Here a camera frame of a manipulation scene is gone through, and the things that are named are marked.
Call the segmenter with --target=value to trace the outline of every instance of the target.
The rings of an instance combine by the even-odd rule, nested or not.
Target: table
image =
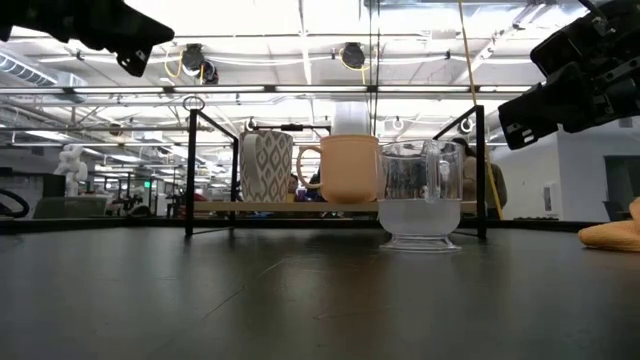
[[[640,258],[575,234],[118,228],[0,237],[0,358],[637,359]]]

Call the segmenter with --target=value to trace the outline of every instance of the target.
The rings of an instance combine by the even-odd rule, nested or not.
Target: mug handle
[[[261,173],[258,167],[258,152],[261,147],[262,139],[257,134],[249,134],[244,137],[242,151],[245,154],[250,186],[254,192],[262,192],[262,182],[260,181]]]
[[[440,148],[437,143],[428,141],[425,144],[427,168],[427,191],[424,199],[427,202],[435,202],[440,199]]]
[[[304,185],[304,187],[306,187],[307,189],[319,189],[320,187],[322,187],[322,182],[320,182],[319,184],[309,184],[307,180],[305,180],[304,177],[302,176],[302,169],[300,166],[300,162],[302,161],[302,154],[304,154],[304,152],[307,150],[313,150],[318,152],[320,155],[322,155],[322,149],[318,146],[300,147],[298,151],[298,161],[296,161],[296,172],[298,173],[298,179],[300,179],[300,182],[302,183],[302,185]]]

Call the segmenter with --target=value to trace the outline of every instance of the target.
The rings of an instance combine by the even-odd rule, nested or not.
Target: patterned mug
[[[246,202],[286,202],[293,137],[277,131],[240,134],[240,176]]]

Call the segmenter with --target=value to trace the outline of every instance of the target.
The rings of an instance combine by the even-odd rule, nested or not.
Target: stuffed animal
[[[87,164],[80,161],[82,146],[65,145],[60,152],[60,164],[53,172],[66,176],[67,196],[78,196],[78,182],[87,180]]]

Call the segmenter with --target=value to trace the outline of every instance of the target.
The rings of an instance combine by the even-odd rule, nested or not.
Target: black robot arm
[[[142,76],[154,45],[174,32],[123,0],[18,0],[3,3],[0,40],[13,26],[46,32],[61,42],[78,39],[94,50],[107,49],[129,74]]]
[[[587,7],[589,14],[531,52],[547,81],[498,108],[511,149],[560,125],[575,133],[640,114],[640,0]]]

